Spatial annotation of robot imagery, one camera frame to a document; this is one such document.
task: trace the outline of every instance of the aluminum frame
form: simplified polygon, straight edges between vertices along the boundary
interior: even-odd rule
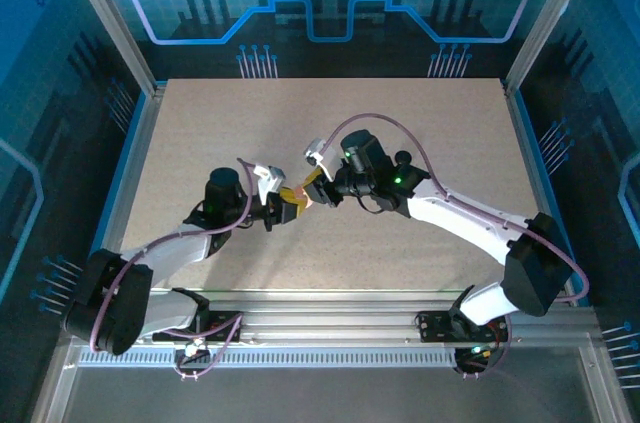
[[[142,92],[154,96],[157,83],[113,0],[89,0]]]
[[[507,95],[514,94],[533,66],[570,0],[547,0],[507,74]]]
[[[153,74],[113,0],[89,1],[142,91],[153,97],[150,101],[155,102],[142,117],[139,134],[136,135],[123,175],[126,184],[118,193],[105,234],[105,246],[117,250],[126,228],[161,94],[156,93],[157,83]],[[507,76],[509,96],[524,80],[568,2],[547,0]],[[520,138],[520,141],[526,147],[526,138]],[[527,159],[526,151],[523,150],[523,154]],[[531,168],[529,170],[530,175],[535,173]],[[545,205],[544,197],[540,196],[535,178],[531,178],[531,181],[538,204],[545,209],[548,204]],[[213,307],[233,308],[248,313],[241,343],[247,348],[313,347],[319,342],[326,344],[327,341],[337,346],[375,346],[381,340],[386,341],[385,345],[406,348],[422,345],[415,341],[417,333],[409,321],[416,308],[448,308],[455,296],[456,293],[450,292],[223,292],[215,293],[216,303]],[[367,319],[369,330],[359,332],[349,328],[354,322],[361,322],[361,318]],[[514,315],[513,320],[513,344],[516,348],[577,346],[601,421],[632,421],[591,309],[554,307],[544,319]],[[288,325],[283,327],[283,322],[288,322]],[[61,337],[32,421],[62,420],[78,363],[85,350],[86,345],[78,339],[65,335]]]

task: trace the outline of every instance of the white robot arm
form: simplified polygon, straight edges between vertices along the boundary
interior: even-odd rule
[[[344,159],[331,148],[323,152],[324,145],[323,140],[314,140],[305,153],[309,163],[322,169],[322,174],[305,186],[311,200],[337,206],[344,197],[369,196],[380,211],[439,226],[484,250],[505,267],[502,282],[471,295],[469,288],[452,308],[462,333],[518,310],[534,316],[546,314],[571,275],[571,268],[556,255],[514,229],[527,228],[562,245],[557,225],[547,215],[540,213],[527,219],[447,188],[443,192],[428,172],[411,165],[408,152],[398,152],[394,164],[367,130],[342,140]]]
[[[569,266],[513,229],[524,227],[534,236],[561,244],[550,217],[538,214],[526,219],[457,195],[427,171],[412,166],[411,155],[405,151],[395,155],[394,164],[367,130],[342,140],[344,159],[324,146],[324,141],[314,140],[306,152],[307,161],[317,167],[304,184],[306,197],[282,188],[284,174],[277,168],[247,165],[245,169],[250,166],[259,177],[258,194],[252,195],[250,186],[249,196],[237,172],[214,170],[205,186],[202,209],[198,205],[172,234],[122,254],[99,250],[91,255],[65,307],[62,327],[92,342],[94,349],[115,355],[129,349],[140,336],[187,328],[191,334],[209,330],[213,322],[204,297],[179,288],[155,294],[151,288],[178,269],[220,250],[238,224],[262,220],[271,231],[273,225],[294,220],[308,206],[307,198],[335,207],[344,197],[360,200],[369,196],[380,211],[437,225],[503,265],[502,282],[471,295],[472,287],[468,288],[449,311],[451,333],[461,340],[517,310],[544,315],[569,278]]]

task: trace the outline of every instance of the beige table surface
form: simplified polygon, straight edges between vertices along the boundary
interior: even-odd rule
[[[308,143],[365,111],[409,127],[445,185],[512,213],[535,214],[498,80],[171,80],[122,248],[172,231],[202,199],[214,168],[234,167],[243,178],[237,156],[277,166],[289,186],[299,184],[311,170],[303,157]],[[399,149],[417,154],[388,123],[361,120],[349,129],[361,128],[391,156]],[[484,252],[437,227],[397,214],[373,216],[346,201],[337,209],[314,205],[272,233],[262,224],[237,230],[217,255],[179,270],[165,286],[434,290],[501,274]]]

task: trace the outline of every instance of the purple cable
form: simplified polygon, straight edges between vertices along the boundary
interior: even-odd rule
[[[244,169],[247,175],[247,179],[249,180],[249,195],[253,195],[253,179],[251,177],[251,170],[250,170],[251,164],[247,163],[241,158],[238,158],[238,162],[242,165],[242,168]],[[154,249],[155,247],[163,243],[166,243],[167,241],[171,241],[176,238],[182,238],[185,236],[218,235],[220,233],[226,233],[227,231],[234,229],[236,226],[242,223],[247,218],[247,215],[249,214],[250,209],[251,209],[251,196],[247,198],[247,204],[244,207],[242,215],[240,215],[240,218],[238,218],[238,220],[235,221],[234,223],[231,223],[227,226],[224,226],[222,228],[218,228],[215,230],[194,230],[194,231],[185,231],[183,233],[171,233],[170,235],[165,235],[162,238],[158,238],[157,240],[152,241],[145,248],[143,248],[138,253],[136,253],[122,267],[120,272],[114,278],[113,283],[111,283],[111,286],[107,290],[107,293],[104,295],[104,300],[102,301],[102,305],[100,305],[100,309],[98,310],[96,321],[93,323],[93,328],[91,329],[91,337],[89,338],[89,347],[91,348],[91,351],[94,353],[100,351],[97,345],[98,334],[100,333],[100,327],[102,326],[102,322],[104,321],[104,316],[107,313],[107,308],[109,307],[109,303],[113,298],[116,288],[120,286],[120,283],[122,282],[122,279],[124,278],[124,275],[127,273],[129,268],[131,268],[138,261],[143,259],[147,252],[151,251],[152,249]]]
[[[189,375],[183,371],[180,370],[180,363],[178,363],[173,369],[176,373],[178,373],[180,376],[182,376],[182,378],[193,378],[194,380],[197,380],[199,377],[206,375],[207,373],[209,373],[211,370],[213,370],[213,368],[220,362],[220,360],[222,359],[222,356],[224,355],[224,352],[227,351],[227,348],[229,347],[229,344],[231,343],[231,340],[233,338],[233,335],[236,333],[236,331],[238,331],[238,328],[240,327],[240,322],[242,322],[242,314],[237,315],[236,317],[234,317],[233,319],[229,320],[227,323],[233,322],[233,328],[231,328],[231,331],[229,332],[229,336],[227,336],[227,339],[224,342],[224,345],[222,345],[222,347],[220,347],[220,349],[216,352],[216,356],[215,358],[213,358],[213,360],[211,360],[211,363],[209,363],[209,365],[202,371],[198,372],[198,373],[193,373],[192,375]],[[215,331],[220,331],[223,329],[223,326],[219,326],[218,328],[214,329]]]
[[[483,368],[486,368],[482,373],[479,374],[479,377],[484,378],[485,376],[487,376],[487,374],[491,374],[491,372],[495,371],[500,365],[502,365],[502,362],[505,360],[505,358],[507,357],[507,354],[509,353],[509,349],[511,348],[512,337],[513,337],[513,325],[511,325],[511,317],[509,315],[504,315],[504,320],[507,324],[507,341],[504,344],[504,348],[502,349],[502,354],[500,355],[500,358],[498,359],[498,361],[496,361],[489,368],[487,368],[485,365],[482,365],[481,363],[469,362],[470,365],[474,365],[474,366],[481,365]]]
[[[501,225],[505,225],[507,228],[515,230],[518,233],[522,233],[524,235],[527,235],[529,238],[532,238],[535,241],[537,241],[538,243],[546,246],[558,258],[560,258],[567,265],[569,265],[569,267],[573,271],[575,271],[575,273],[578,275],[578,277],[582,281],[582,290],[580,290],[580,292],[575,294],[575,295],[563,296],[563,297],[560,297],[560,298],[556,298],[556,300],[555,300],[556,302],[558,302],[558,303],[574,302],[574,301],[578,301],[579,299],[584,298],[585,296],[587,296],[587,294],[589,293],[589,278],[587,278],[587,275],[582,270],[582,268],[580,268],[580,266],[578,266],[578,264],[575,261],[573,261],[571,259],[571,257],[569,257],[569,255],[567,255],[564,251],[562,251],[560,248],[558,248],[556,245],[551,243],[546,238],[538,235],[537,233],[534,233],[533,231],[529,230],[528,228],[525,228],[524,226],[518,225],[517,223],[513,223],[511,221],[503,220],[500,217],[492,215],[491,213],[483,210],[482,208],[477,208],[477,207],[475,207],[475,206],[473,206],[473,205],[471,205],[471,204],[469,204],[469,203],[467,203],[465,201],[462,201],[462,200],[456,198],[455,196],[451,195],[445,189],[445,187],[442,186],[442,184],[440,183],[440,181],[436,177],[436,174],[433,171],[433,167],[431,166],[431,162],[429,161],[429,157],[427,156],[427,152],[424,150],[424,147],[420,144],[418,139],[404,125],[402,125],[400,122],[394,120],[393,118],[390,118],[390,117],[385,116],[385,115],[381,115],[380,113],[361,113],[359,115],[354,115],[351,118],[347,118],[331,134],[331,136],[327,140],[327,143],[320,150],[320,154],[321,155],[324,154],[324,152],[329,148],[329,146],[331,145],[333,140],[335,140],[336,136],[338,136],[338,133],[340,133],[347,125],[353,123],[356,120],[360,120],[362,118],[377,118],[379,120],[387,121],[387,122],[391,123],[392,125],[400,128],[407,135],[407,137],[411,140],[411,142],[416,146],[416,148],[418,149],[418,152],[420,153],[420,156],[422,156],[422,159],[424,160],[424,164],[427,167],[427,171],[431,175],[431,179],[433,181],[433,184],[436,186],[436,189],[438,191],[440,191],[443,195],[446,195],[445,201],[451,201],[452,203],[456,204],[459,208],[462,208],[462,209],[464,209],[464,210],[466,210],[466,211],[468,211],[468,212],[470,212],[472,214],[475,214],[476,216],[480,216],[480,217],[486,218],[486,219],[488,219],[490,221],[493,221],[494,223],[499,223]]]

